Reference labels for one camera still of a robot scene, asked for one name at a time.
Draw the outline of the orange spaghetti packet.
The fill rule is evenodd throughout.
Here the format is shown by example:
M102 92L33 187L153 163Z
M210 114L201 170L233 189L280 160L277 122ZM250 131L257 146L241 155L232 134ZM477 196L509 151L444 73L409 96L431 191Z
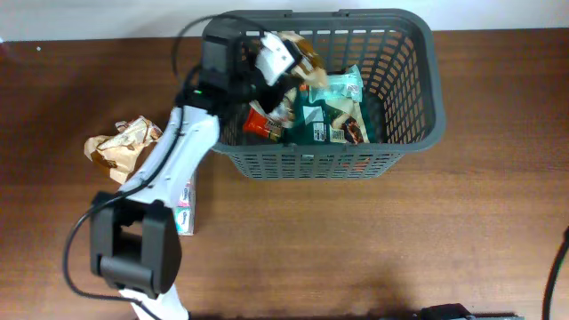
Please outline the orange spaghetti packet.
M251 108L244 122L243 131L255 133L262 138L273 141L280 141L283 134L283 127L273 123L255 109Z

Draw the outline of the green snack bag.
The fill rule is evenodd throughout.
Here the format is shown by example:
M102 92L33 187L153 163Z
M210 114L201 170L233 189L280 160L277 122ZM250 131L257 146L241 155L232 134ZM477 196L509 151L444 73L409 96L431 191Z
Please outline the green snack bag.
M309 100L309 89L302 85L293 103L295 120L284 129L281 141L294 145L374 143L375 125L371 122L365 100Z

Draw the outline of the pale green wipes packet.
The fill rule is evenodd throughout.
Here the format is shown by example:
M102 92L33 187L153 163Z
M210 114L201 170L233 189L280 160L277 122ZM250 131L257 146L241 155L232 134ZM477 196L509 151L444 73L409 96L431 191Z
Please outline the pale green wipes packet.
M327 79L326 87L309 87L311 103L318 100L350 99L355 102L363 100L364 83L357 65L352 65L343 74L329 75Z

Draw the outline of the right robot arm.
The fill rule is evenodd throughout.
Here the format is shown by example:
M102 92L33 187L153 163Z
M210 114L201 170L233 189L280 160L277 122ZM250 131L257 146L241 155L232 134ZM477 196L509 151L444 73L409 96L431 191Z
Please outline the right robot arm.
M460 303L423 308L417 318L420 320L525 320L513 313L471 313Z

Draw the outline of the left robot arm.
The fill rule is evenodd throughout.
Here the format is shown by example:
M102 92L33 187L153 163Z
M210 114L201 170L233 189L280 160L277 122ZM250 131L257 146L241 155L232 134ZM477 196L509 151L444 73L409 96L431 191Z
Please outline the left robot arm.
M90 223L95 276L118 290L141 319L188 319L175 280L181 244L174 211L181 191L217 143L221 123L252 103L272 114L309 71L303 37L261 28L260 49L244 32L213 16L204 31L201 62L180 84L170 123L142 167L116 193L100 192L83 216Z

